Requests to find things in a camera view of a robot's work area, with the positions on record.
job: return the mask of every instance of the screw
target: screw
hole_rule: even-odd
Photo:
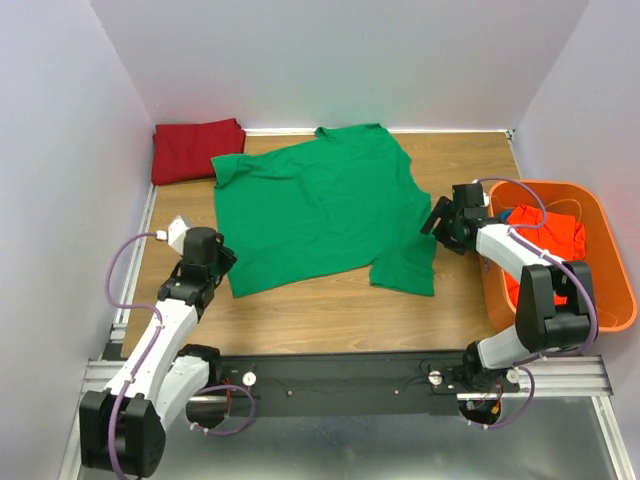
[[[257,377],[253,372],[247,372],[242,377],[242,383],[244,383],[247,387],[251,387],[256,383]]]
[[[431,382],[431,385],[440,385],[442,383],[442,374],[437,370],[429,372],[429,381]]]
[[[517,384],[520,382],[520,375],[512,368],[507,372],[507,380],[510,383]]]

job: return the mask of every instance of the wood grain surface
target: wood grain surface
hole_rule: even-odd
[[[245,151],[265,153],[311,138],[248,137]],[[432,202],[450,196],[452,184],[487,175],[518,176],[502,133],[396,138],[413,160],[416,183],[431,193]],[[194,225],[215,227],[214,183],[207,179],[159,187],[151,230],[166,229],[176,215]],[[177,260],[166,244],[147,242],[136,303],[155,303],[158,287]],[[434,269],[434,297],[371,287],[368,267],[239,299],[232,297],[225,279],[187,341],[217,347],[223,354],[306,353],[463,348],[492,335],[475,255],[461,257],[438,246]],[[133,350],[149,318],[146,311],[131,313],[124,356]]]

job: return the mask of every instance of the folded red cloth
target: folded red cloth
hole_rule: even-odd
[[[520,205],[509,215],[511,225],[537,225],[541,221],[540,209],[528,205]],[[547,221],[542,227],[516,228],[516,230],[531,243],[567,261],[584,260],[586,255],[586,231],[584,225],[573,215],[547,212]],[[520,285],[511,275],[505,275],[509,298],[513,305],[517,306]],[[566,298],[556,295],[556,305],[564,305],[566,302]]]
[[[211,159],[244,151],[245,131],[235,118],[211,123],[156,125],[151,182],[182,182],[215,175]]]

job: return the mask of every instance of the orange plastic bin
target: orange plastic bin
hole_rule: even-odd
[[[618,247],[602,205],[588,190],[571,183],[522,180],[550,212],[573,215],[587,233],[585,261],[591,267],[600,332],[619,332],[633,324],[636,299],[622,265]],[[500,182],[489,191],[489,212],[498,215],[521,204],[537,206],[526,190]],[[500,332],[513,325],[515,307],[507,294],[505,273],[495,263],[480,259],[489,321]]]

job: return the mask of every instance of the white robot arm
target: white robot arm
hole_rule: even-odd
[[[493,260],[520,283],[515,324],[467,347],[468,377],[510,368],[534,354],[574,348],[597,334],[588,306],[593,306],[589,267],[540,251],[515,234],[513,227],[489,218],[481,184],[454,185],[453,200],[441,197],[421,231],[433,233],[456,253],[472,251]],[[579,294],[558,265],[571,272],[589,299]],[[565,306],[556,307],[556,293],[567,297]]]
[[[182,217],[157,238],[182,258],[160,287],[155,313],[129,359],[102,392],[87,392],[81,401],[81,455],[87,467],[112,469],[107,427],[118,395],[122,403],[115,444],[120,468],[148,477],[162,457],[166,431],[189,398],[219,380],[217,349],[181,347],[235,255],[223,246],[218,232],[191,227]]]

